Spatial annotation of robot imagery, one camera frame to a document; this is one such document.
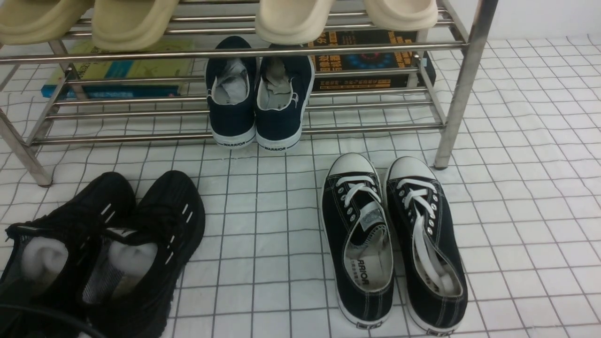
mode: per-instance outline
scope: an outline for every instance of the black cable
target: black cable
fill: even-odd
[[[71,325],[72,327],[78,329],[79,331],[89,335],[91,338],[107,338],[100,331],[98,331],[97,329],[80,321],[77,318],[71,317],[62,312],[48,309],[48,308],[45,308],[42,306],[21,306],[21,305],[12,305],[12,304],[0,304],[0,309],[19,310],[19,311],[28,312],[28,313],[35,313],[36,315],[50,317],[52,319],[61,321],[65,324]]]

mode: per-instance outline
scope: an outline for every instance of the white toe cap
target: white toe cap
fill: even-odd
[[[376,173],[376,170],[367,158],[357,153],[348,153],[340,156],[334,162],[332,168],[330,169],[329,175],[351,173],[354,171],[362,173]]]
[[[401,157],[392,163],[386,180],[394,180],[408,176],[436,179],[436,176],[434,176],[434,173],[432,173],[432,170],[430,170],[427,164],[417,158],[407,156]]]

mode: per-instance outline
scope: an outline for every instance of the book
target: book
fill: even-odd
[[[400,45],[413,43],[417,32],[396,32],[382,29],[372,31],[323,32],[321,36],[305,46],[350,46],[387,44]],[[411,67],[413,52],[391,52],[350,55],[315,55],[311,57],[317,73],[331,73],[344,70],[403,69]],[[428,53],[424,59],[429,60]],[[436,81],[436,71],[432,62],[426,64],[426,73],[432,84]],[[315,80],[313,91],[356,90],[369,88],[407,87],[409,75],[371,75],[346,78],[322,77]],[[419,85],[424,85],[418,75]]]
[[[152,47],[144,49],[144,51],[180,52],[190,51],[193,48],[194,41],[191,39],[165,38]],[[70,54],[103,54],[108,52],[95,47],[91,40],[79,41],[69,50]],[[191,71],[192,63],[192,59],[98,61],[75,63],[75,68],[81,79],[164,78],[188,75]],[[63,76],[63,70],[58,67],[46,84],[42,86],[42,95],[44,97],[51,97]],[[145,84],[100,84],[86,85],[84,86],[84,90],[90,98],[165,97],[178,96],[185,84],[185,81],[149,82]],[[69,90],[67,97],[75,97],[74,92]]]

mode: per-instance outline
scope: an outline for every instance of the metal shoe rack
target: metal shoe rack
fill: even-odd
[[[207,115],[206,108],[184,109],[184,110],[164,110],[164,111],[122,111],[122,112],[104,112],[104,105],[139,105],[144,103],[183,103],[198,102],[199,106],[205,106],[206,97],[200,95],[180,96],[180,97],[161,97],[161,98],[143,98],[143,99],[89,99],[86,97],[82,86],[107,85],[107,84],[140,84],[148,82],[202,82],[202,76],[179,76],[176,78],[136,78],[136,79],[98,79],[81,80],[74,71],[73,63],[85,61],[117,61],[117,60],[142,60],[157,58],[222,58],[222,57],[263,57],[268,55],[328,55],[328,54],[363,54],[377,52],[416,52],[414,55],[413,66],[405,69],[384,69],[384,70],[361,70],[352,72],[336,72],[341,78],[357,75],[375,75],[375,74],[399,74],[409,75],[409,86],[407,88],[397,89],[370,89],[336,92],[314,93],[311,97],[334,97],[334,96],[360,96],[360,95],[378,95],[378,94],[397,94],[399,100],[395,102],[370,102],[370,103],[345,103],[333,105],[310,105],[307,110],[314,111],[341,111],[341,110],[359,110],[359,109],[386,109],[398,107],[429,106],[431,107],[434,121],[433,123],[405,123],[405,124],[386,124],[378,126],[352,126],[352,127],[332,127],[332,128],[308,128],[303,130],[305,135],[317,134],[362,134],[368,132],[400,132],[400,131],[418,131],[418,130],[440,130],[442,137],[434,167],[444,169],[447,167],[451,151],[459,131],[463,118],[468,97],[472,90],[472,85],[478,70],[480,58],[490,31],[490,26],[495,14],[498,0],[479,0],[477,12],[474,18],[474,24],[471,32],[468,32],[462,25],[457,13],[454,11],[449,0],[438,0],[439,2],[439,22],[436,27],[448,28],[454,40],[437,43],[425,42],[427,33],[425,31],[418,33],[416,43],[410,45],[359,45],[359,46],[325,46],[302,49],[252,49],[252,50],[196,50],[187,52],[128,52],[128,53],[109,53],[109,54],[68,54],[62,40],[75,38],[90,38],[91,31],[89,19],[79,20],[76,26],[87,27],[86,30],[74,30],[68,32],[61,40],[50,41],[50,47],[53,55],[29,55],[17,57],[0,57],[1,64],[52,64],[59,63],[65,71],[65,76],[56,87],[55,92],[49,99],[39,120],[35,124],[31,134],[24,140],[15,130],[7,116],[0,110],[0,136],[10,146],[12,151],[19,158],[21,163],[33,176],[35,181],[41,186],[49,186],[52,183],[52,176],[43,168],[36,158],[36,154],[41,146],[62,145],[62,144],[92,144],[92,143],[124,143],[124,142],[149,142],[149,141],[178,141],[178,140],[206,140],[211,138],[209,131],[185,132],[179,134],[148,134],[148,135],[120,135],[120,136],[95,136],[95,137],[49,137],[49,129],[55,121],[79,120],[79,119],[108,119],[108,118],[135,118],[135,117],[164,117],[164,116],[184,116],[184,115]],[[258,0],[182,0],[180,5],[207,5],[207,4],[253,4]],[[173,17],[171,23],[224,23],[235,26],[237,23],[253,22],[254,15],[225,15],[225,16],[188,16]],[[347,23],[339,24],[340,20],[357,19],[367,21],[367,14],[364,11],[346,11],[340,13],[331,13],[330,19],[335,20],[337,24],[328,24],[327,31],[340,30],[359,30],[359,29],[378,29],[372,23]],[[191,34],[219,34],[219,35],[240,35],[253,34],[254,28],[232,27],[232,28],[168,28],[165,35],[191,35]],[[447,114],[443,112],[436,93],[433,90],[432,83],[426,75],[423,62],[420,60],[420,54],[424,51],[439,51],[448,49],[459,49],[463,53],[463,63],[457,78],[457,85],[454,90],[453,99]],[[421,74],[425,86],[417,87],[417,74]],[[317,77],[332,73],[318,74]],[[72,88],[76,94],[76,99],[66,99],[68,89]],[[422,94],[428,97],[426,100],[405,100],[405,94]],[[96,106],[98,112],[78,112],[61,113],[61,108],[66,106]]]

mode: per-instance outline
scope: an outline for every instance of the white wall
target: white wall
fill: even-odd
[[[478,0],[451,0],[469,30]],[[490,38],[552,38],[601,33],[600,0],[499,0]]]

